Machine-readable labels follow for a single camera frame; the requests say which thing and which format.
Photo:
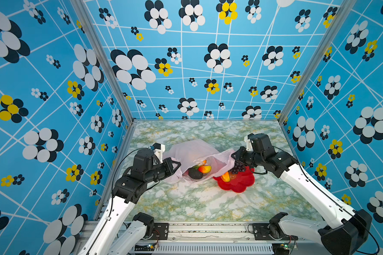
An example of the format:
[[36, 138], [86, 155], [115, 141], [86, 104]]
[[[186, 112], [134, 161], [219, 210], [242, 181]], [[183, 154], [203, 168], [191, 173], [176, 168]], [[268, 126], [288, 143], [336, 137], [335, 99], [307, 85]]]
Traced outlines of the dark purple grape bunch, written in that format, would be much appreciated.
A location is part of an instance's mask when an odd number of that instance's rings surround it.
[[245, 171], [246, 171], [246, 166], [238, 162], [236, 162], [234, 167], [230, 170], [231, 174], [235, 174], [235, 175], [239, 173], [244, 173]]

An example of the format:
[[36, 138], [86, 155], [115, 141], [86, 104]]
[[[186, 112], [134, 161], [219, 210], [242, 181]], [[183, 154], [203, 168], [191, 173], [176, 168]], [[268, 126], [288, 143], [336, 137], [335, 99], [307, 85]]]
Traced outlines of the dark avocado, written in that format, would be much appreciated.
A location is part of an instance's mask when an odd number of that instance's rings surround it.
[[200, 180], [203, 178], [203, 173], [201, 173], [198, 169], [194, 168], [188, 169], [188, 175], [193, 180]]

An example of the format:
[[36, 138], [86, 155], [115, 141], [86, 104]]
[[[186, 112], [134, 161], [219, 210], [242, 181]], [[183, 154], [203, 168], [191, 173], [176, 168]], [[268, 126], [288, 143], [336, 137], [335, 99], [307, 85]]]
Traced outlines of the pink translucent plastic bag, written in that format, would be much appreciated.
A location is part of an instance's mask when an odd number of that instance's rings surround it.
[[[173, 161], [180, 162], [181, 166], [175, 174], [165, 179], [168, 184], [185, 182], [188, 185], [205, 182], [214, 177], [220, 177], [235, 165], [235, 160], [231, 155], [235, 151], [227, 149], [219, 152], [213, 146], [201, 139], [186, 141], [171, 146], [170, 150], [163, 153], [164, 158], [171, 158]], [[206, 161], [212, 169], [199, 180], [194, 180], [188, 175], [188, 170], [195, 165]]]

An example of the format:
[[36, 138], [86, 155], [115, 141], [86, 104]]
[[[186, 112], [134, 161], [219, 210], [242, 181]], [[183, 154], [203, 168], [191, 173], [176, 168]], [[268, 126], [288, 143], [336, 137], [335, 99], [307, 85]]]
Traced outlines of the red yellow mango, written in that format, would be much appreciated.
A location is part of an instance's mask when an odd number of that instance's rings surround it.
[[230, 173], [229, 173], [229, 172], [226, 172], [225, 174], [223, 174], [223, 175], [221, 176], [221, 179], [222, 179], [222, 181], [225, 182], [225, 183], [230, 182], [230, 181], [231, 181]]
[[203, 175], [208, 174], [211, 172], [212, 167], [209, 165], [202, 165], [198, 168], [199, 172], [201, 172]]

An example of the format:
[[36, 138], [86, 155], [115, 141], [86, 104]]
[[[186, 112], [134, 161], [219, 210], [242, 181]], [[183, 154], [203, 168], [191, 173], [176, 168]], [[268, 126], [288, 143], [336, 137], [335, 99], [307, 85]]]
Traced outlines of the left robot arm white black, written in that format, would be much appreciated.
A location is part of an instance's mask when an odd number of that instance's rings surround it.
[[180, 168], [180, 162], [163, 158], [165, 150], [159, 143], [135, 150], [132, 166], [114, 184], [107, 208], [79, 254], [126, 255], [141, 239], [153, 234], [154, 218], [139, 213], [123, 235], [118, 236], [129, 213], [141, 196], [151, 189], [149, 184], [171, 177]]

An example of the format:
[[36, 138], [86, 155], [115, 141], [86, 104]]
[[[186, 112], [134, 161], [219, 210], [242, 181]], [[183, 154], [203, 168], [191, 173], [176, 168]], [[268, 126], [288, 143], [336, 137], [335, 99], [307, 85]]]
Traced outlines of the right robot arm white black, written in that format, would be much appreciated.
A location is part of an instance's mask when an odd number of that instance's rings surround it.
[[280, 240], [296, 236], [322, 245], [332, 255], [352, 255], [367, 241], [372, 217], [363, 209], [354, 210], [312, 178], [291, 154], [271, 144], [266, 134], [249, 134], [246, 146], [232, 158], [250, 169], [259, 165], [296, 190], [321, 215], [322, 221], [276, 214], [268, 226], [269, 235]]

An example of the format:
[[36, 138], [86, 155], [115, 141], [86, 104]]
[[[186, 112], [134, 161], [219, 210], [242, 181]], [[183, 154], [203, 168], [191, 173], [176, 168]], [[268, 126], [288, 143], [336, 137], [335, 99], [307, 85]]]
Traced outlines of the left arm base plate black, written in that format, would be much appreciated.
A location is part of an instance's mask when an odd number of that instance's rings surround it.
[[154, 223], [146, 227], [146, 233], [142, 240], [167, 240], [169, 234], [168, 223]]

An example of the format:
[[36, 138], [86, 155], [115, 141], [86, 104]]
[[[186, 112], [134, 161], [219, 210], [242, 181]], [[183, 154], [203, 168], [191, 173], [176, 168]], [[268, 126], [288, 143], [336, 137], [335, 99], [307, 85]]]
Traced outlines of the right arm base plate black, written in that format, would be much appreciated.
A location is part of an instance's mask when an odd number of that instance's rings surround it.
[[251, 223], [247, 231], [254, 235], [256, 241], [297, 241], [298, 237], [284, 234], [278, 227], [270, 223]]

